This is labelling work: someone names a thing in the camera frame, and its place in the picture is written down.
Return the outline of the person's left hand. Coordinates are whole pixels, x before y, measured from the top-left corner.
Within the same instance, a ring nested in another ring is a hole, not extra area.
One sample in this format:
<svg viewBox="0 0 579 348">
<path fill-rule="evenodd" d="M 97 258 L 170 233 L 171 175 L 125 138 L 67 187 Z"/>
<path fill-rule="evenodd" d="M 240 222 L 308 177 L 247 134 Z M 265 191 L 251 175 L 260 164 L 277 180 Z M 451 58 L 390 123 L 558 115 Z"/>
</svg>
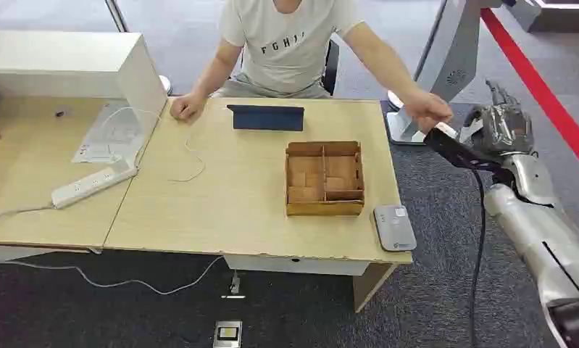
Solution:
<svg viewBox="0 0 579 348">
<path fill-rule="evenodd" d="M 419 131 L 426 134 L 439 123 L 453 118 L 450 106 L 435 94 L 417 89 L 403 100 L 406 113 L 417 123 Z"/>
</svg>

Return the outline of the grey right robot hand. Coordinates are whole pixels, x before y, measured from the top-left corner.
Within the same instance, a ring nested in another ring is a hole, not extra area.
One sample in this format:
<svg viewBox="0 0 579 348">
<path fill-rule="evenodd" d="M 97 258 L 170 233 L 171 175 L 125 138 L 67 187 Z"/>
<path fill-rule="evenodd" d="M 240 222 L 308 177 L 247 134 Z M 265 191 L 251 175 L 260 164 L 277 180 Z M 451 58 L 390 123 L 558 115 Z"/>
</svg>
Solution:
<svg viewBox="0 0 579 348">
<path fill-rule="evenodd" d="M 521 103 L 494 80 L 487 80 L 492 102 L 474 106 L 465 118 L 459 141 L 493 157 L 534 150 L 530 115 Z"/>
</svg>

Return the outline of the person's right hand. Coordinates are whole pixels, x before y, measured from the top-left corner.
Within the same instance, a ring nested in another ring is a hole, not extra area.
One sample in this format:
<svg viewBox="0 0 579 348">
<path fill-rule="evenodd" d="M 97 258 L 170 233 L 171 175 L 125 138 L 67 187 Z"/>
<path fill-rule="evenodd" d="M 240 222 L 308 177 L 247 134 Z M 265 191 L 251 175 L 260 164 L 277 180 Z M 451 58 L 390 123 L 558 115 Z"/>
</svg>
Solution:
<svg viewBox="0 0 579 348">
<path fill-rule="evenodd" d="M 182 95 L 173 100 L 170 114 L 176 120 L 187 121 L 204 108 L 206 101 L 206 94 L 192 92 Z"/>
</svg>

